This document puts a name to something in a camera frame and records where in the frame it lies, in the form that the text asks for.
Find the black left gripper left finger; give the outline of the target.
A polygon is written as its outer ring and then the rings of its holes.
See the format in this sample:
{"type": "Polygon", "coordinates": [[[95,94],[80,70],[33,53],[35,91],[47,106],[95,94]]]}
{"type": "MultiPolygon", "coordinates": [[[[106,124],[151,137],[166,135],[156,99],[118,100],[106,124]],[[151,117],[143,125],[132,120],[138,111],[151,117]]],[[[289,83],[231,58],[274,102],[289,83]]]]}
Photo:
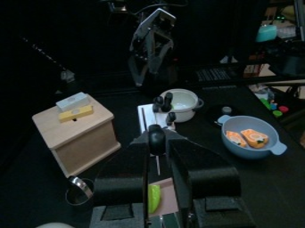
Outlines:
{"type": "Polygon", "coordinates": [[[89,228],[147,228],[148,139],[143,133],[101,164],[89,228]]]}

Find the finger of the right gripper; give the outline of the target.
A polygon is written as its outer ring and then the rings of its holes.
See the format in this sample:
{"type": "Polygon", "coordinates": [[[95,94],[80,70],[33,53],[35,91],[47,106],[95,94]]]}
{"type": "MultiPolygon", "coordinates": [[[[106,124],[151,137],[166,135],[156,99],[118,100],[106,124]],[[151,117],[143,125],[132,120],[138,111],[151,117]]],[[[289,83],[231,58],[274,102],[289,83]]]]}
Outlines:
{"type": "Polygon", "coordinates": [[[142,62],[135,56],[131,56],[127,61],[131,76],[136,86],[142,86],[146,76],[146,63],[142,62]]]}
{"type": "Polygon", "coordinates": [[[147,41],[147,68],[151,74],[158,73],[162,63],[160,57],[162,44],[160,42],[147,41]]]}

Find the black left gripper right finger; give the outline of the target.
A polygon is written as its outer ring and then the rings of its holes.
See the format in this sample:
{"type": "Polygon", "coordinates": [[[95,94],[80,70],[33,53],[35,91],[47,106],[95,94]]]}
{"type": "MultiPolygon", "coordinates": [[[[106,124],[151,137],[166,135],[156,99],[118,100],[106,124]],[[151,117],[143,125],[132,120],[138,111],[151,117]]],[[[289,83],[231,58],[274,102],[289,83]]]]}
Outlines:
{"type": "Polygon", "coordinates": [[[241,197],[239,174],[214,151],[166,132],[167,162],[180,228],[255,228],[241,197]]]}

